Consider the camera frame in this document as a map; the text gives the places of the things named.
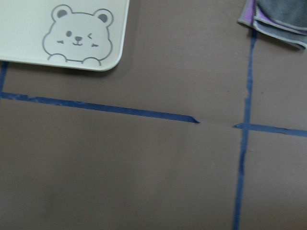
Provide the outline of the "cream bear tray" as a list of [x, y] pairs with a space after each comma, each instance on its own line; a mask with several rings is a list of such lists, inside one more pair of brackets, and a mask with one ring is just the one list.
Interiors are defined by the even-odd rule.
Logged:
[[127, 0], [3, 0], [2, 61], [107, 71], [120, 61]]

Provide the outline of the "grey purple folded cloth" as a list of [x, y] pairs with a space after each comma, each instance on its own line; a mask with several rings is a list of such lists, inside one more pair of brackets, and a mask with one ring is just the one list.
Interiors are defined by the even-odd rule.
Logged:
[[238, 22], [296, 48], [307, 48], [305, 0], [247, 0]]

